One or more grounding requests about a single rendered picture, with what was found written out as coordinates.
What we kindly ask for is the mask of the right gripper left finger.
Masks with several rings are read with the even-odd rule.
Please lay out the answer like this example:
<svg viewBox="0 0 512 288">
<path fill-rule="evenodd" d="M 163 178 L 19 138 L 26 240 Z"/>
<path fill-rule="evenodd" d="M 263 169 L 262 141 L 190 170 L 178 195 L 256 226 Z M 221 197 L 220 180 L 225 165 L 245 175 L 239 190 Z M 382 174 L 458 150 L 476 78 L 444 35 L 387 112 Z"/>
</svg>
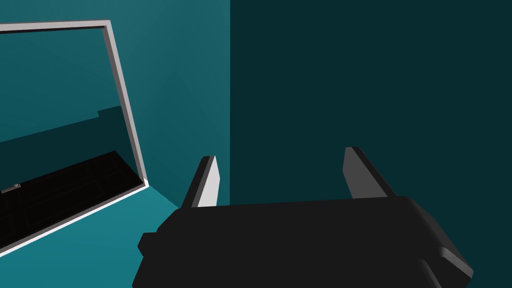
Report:
<svg viewBox="0 0 512 288">
<path fill-rule="evenodd" d="M 181 205 L 182 209 L 216 207 L 220 186 L 220 173 L 215 155 L 201 159 Z"/>
</svg>

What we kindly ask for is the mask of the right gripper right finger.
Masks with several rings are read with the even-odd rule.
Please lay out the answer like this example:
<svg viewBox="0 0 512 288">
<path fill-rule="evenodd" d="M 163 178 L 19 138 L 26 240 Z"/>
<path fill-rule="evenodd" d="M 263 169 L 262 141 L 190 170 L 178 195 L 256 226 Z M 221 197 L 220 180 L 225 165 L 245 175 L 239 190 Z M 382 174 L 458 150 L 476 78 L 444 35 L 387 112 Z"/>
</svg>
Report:
<svg viewBox="0 0 512 288">
<path fill-rule="evenodd" d="M 345 148 L 342 173 L 351 197 L 354 199 L 397 196 L 358 146 Z"/>
</svg>

